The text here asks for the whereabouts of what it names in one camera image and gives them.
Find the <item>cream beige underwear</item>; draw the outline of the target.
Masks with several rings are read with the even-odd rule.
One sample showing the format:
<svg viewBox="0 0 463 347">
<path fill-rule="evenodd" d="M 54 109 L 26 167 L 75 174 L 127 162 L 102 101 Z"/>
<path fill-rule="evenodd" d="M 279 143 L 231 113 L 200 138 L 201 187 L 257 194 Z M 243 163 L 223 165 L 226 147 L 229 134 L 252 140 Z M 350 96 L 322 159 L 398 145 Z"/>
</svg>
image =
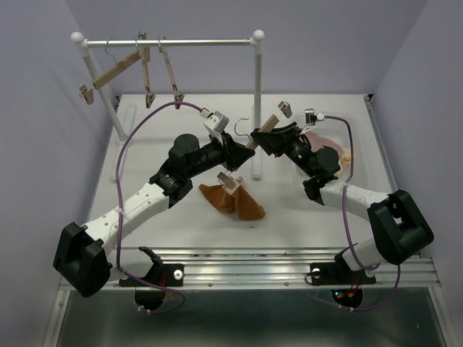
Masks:
<svg viewBox="0 0 463 347">
<path fill-rule="evenodd" d="M 335 151 L 338 154 L 340 165 L 340 170 L 335 173 L 335 177 L 341 178 L 344 174 L 348 174 L 347 171 L 350 169 L 352 163 L 352 154 L 351 150 L 345 147 L 336 148 Z M 292 168 L 292 174 L 296 178 L 307 177 L 307 174 L 296 166 Z"/>
</svg>

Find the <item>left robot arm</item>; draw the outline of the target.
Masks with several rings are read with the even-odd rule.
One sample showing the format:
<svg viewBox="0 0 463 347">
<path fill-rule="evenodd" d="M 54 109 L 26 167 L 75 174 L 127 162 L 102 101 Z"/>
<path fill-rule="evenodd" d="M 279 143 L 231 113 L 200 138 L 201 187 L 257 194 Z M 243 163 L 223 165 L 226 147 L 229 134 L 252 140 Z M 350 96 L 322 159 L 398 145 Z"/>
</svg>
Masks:
<svg viewBox="0 0 463 347">
<path fill-rule="evenodd" d="M 257 145 L 241 145 L 226 132 L 201 146 L 193 134 L 181 134 L 167 160 L 142 188 L 119 206 L 82 226 L 71 222 L 61 232 L 53 267 L 82 296 L 97 293 L 110 280 L 126 278 L 122 239 L 153 216 L 173 207 L 192 190 L 192 178 L 216 166 L 236 171 Z"/>
</svg>

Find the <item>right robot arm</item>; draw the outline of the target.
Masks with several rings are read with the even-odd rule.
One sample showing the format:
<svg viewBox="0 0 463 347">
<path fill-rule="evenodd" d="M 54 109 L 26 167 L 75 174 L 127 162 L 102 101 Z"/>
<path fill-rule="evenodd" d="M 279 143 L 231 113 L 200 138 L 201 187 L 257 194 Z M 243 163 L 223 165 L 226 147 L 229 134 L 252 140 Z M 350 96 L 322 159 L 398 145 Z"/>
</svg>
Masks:
<svg viewBox="0 0 463 347">
<path fill-rule="evenodd" d="M 384 262 L 400 265 L 433 242 L 434 234 L 408 192 L 374 192 L 339 179 L 341 151 L 332 141 L 310 139 L 296 124 L 255 130 L 251 137 L 267 155 L 285 155 L 307 176 L 303 187 L 309 200 L 370 224 L 370 239 L 356 244 L 347 236 L 348 247 L 333 264 L 337 280 L 349 282 L 359 270 L 373 270 Z"/>
</svg>

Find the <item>beige hanger with brown underwear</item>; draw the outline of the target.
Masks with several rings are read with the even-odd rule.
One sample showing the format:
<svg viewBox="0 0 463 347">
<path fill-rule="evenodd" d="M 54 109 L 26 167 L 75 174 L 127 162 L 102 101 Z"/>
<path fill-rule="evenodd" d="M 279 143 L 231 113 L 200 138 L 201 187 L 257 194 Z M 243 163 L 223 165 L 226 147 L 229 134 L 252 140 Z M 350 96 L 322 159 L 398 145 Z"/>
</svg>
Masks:
<svg viewBox="0 0 463 347">
<path fill-rule="evenodd" d="M 291 106 L 286 101 L 281 101 L 278 104 L 278 110 L 279 110 L 279 113 L 281 113 L 287 119 L 292 115 Z M 272 114 L 267 119 L 267 121 L 259 128 L 258 131 L 259 132 L 269 132 L 273 128 L 275 128 L 278 123 L 279 123 L 278 116 L 275 114 Z M 228 176 L 227 174 L 223 172 L 220 172 L 217 175 L 217 178 L 218 178 L 218 181 L 222 184 L 222 188 L 224 189 L 224 191 L 229 195 L 233 195 L 241 185 L 241 181 L 239 179 L 234 179 L 233 177 Z"/>
</svg>

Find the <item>beige hanger with pink underwear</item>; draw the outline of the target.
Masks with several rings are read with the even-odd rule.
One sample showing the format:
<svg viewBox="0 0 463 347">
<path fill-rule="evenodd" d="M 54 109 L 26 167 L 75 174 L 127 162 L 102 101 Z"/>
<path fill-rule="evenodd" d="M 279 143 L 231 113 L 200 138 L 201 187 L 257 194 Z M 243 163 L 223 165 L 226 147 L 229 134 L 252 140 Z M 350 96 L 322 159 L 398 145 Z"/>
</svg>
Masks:
<svg viewBox="0 0 463 347">
<path fill-rule="evenodd" d="M 162 54 L 165 65 L 166 65 L 166 70 L 169 76 L 169 80 L 172 86 L 173 90 L 173 96 L 174 96 L 174 101 L 177 103 L 175 105 L 175 109 L 179 110 L 181 108 L 181 105 L 179 104 L 184 100 L 184 93 L 180 92 L 178 87 L 177 87 L 177 81 L 174 76 L 174 71 L 170 62 L 169 54 L 167 49 L 161 44 L 158 44 L 158 51 Z"/>
</svg>

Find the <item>brown underwear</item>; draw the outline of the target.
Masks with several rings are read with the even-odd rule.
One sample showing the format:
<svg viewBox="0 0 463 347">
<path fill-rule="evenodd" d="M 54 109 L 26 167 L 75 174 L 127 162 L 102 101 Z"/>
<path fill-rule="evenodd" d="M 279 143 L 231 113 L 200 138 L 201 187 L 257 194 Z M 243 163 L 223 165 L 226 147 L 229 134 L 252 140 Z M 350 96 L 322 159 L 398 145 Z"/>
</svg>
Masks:
<svg viewBox="0 0 463 347">
<path fill-rule="evenodd" d="M 243 221 L 261 220 L 266 216 L 264 208 L 243 186 L 239 186 L 232 194 L 223 185 L 201 184 L 199 190 L 220 213 L 236 213 L 238 219 Z"/>
</svg>

